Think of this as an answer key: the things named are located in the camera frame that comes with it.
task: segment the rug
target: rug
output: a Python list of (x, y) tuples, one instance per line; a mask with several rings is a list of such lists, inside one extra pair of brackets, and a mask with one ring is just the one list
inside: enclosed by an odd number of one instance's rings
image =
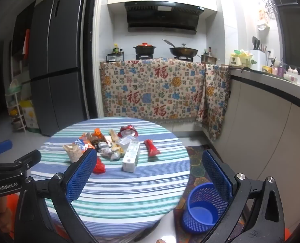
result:
[[(183, 196), (181, 197), (176, 208), (173, 210), (177, 243), (199, 243), (203, 240), (203, 238), (206, 235), (206, 233), (203, 234), (186, 233), (181, 227), (180, 220), (183, 216), (183, 212), (186, 207), (185, 203), (190, 192), (195, 188), (195, 186), (198, 186), (203, 183), (211, 182), (210, 177), (208, 176), (202, 164), (203, 151), (209, 148), (210, 147), (208, 145), (186, 147), (186, 150), (190, 157), (191, 173), (190, 173), (190, 178), (188, 180), (188, 185), (186, 186)], [(244, 219), (241, 217), (230, 236), (231, 239), (238, 236), (241, 233), (244, 224), (245, 224)]]

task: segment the refrigerator handle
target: refrigerator handle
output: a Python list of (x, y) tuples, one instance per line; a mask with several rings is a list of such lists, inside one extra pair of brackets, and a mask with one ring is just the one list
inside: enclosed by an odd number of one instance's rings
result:
[(58, 9), (59, 9), (60, 0), (57, 1), (57, 5), (55, 7), (54, 17), (57, 17), (58, 15)]

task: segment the tablecloth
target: tablecloth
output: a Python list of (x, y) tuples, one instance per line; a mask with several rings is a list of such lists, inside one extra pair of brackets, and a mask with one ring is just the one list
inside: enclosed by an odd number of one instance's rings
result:
[[(73, 207), (90, 232), (97, 238), (115, 242), (121, 236), (139, 233), (171, 211), (182, 196), (188, 182), (190, 163), (181, 141), (170, 131), (152, 122), (136, 118), (107, 117), (83, 121), (61, 130), (39, 150), (41, 162), (32, 168), (35, 180), (51, 178), (64, 172), (70, 164), (63, 149), (95, 128), (107, 135), (109, 129), (119, 131), (132, 124), (139, 133), (141, 152), (135, 173), (123, 172), (122, 159), (109, 161), (100, 156), (106, 173), (92, 174)], [(161, 151), (148, 158), (145, 139), (153, 139)], [(51, 200), (46, 199), (51, 217), (59, 222)]]

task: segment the blue mesh basket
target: blue mesh basket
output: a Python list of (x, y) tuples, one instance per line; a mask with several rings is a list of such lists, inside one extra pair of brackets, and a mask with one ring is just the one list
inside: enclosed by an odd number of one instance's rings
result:
[(181, 221), (185, 231), (200, 234), (210, 230), (228, 206), (213, 183), (195, 187), (188, 196)]
[(97, 153), (95, 149), (91, 149), (79, 168), (71, 177), (67, 184), (67, 200), (72, 202), (77, 200), (81, 191), (85, 187), (97, 161)]

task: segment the refrigerator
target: refrigerator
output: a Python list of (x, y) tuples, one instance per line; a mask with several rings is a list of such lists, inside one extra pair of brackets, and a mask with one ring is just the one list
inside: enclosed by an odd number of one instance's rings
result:
[(52, 136), (88, 119), (80, 55), (83, 3), (84, 0), (43, 0), (34, 9), (29, 74), (34, 110), (43, 135)]

